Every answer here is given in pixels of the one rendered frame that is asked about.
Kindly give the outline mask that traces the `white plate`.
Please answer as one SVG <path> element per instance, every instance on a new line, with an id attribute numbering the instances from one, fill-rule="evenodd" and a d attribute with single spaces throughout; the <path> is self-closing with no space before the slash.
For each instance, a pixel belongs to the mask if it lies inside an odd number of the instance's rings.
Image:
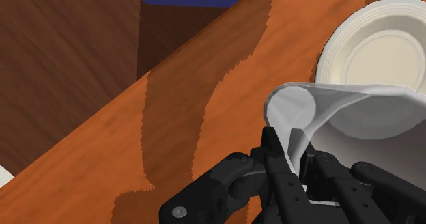
<path id="1" fill-rule="evenodd" d="M 426 94 L 426 2 L 381 0 L 355 11 L 324 45 L 315 80 L 400 85 Z"/>

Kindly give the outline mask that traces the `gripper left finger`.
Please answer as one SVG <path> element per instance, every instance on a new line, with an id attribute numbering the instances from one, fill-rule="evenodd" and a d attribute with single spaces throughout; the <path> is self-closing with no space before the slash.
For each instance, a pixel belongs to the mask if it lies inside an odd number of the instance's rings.
<path id="1" fill-rule="evenodd" d="M 159 210 L 159 224 L 225 224 L 254 196 L 262 211 L 253 224 L 313 224 L 313 210 L 289 168 L 275 129 L 262 130 L 250 154 L 234 152 Z"/>

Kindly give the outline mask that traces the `clear glass cup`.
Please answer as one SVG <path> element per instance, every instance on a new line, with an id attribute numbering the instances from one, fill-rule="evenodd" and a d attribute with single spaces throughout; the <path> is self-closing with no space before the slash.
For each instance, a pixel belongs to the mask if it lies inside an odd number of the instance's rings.
<path id="1" fill-rule="evenodd" d="M 286 83 L 264 104 L 294 173 L 308 145 L 372 163 L 426 190 L 426 95 L 394 85 Z"/>

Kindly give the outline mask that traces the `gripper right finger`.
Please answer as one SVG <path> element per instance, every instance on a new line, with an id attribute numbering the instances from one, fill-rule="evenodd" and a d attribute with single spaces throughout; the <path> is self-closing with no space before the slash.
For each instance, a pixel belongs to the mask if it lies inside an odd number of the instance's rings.
<path id="1" fill-rule="evenodd" d="M 379 168 L 357 162 L 350 168 L 317 151 L 301 129 L 290 132 L 289 147 L 307 144 L 299 178 L 313 201 L 335 201 L 348 224 L 426 224 L 426 191 Z"/>

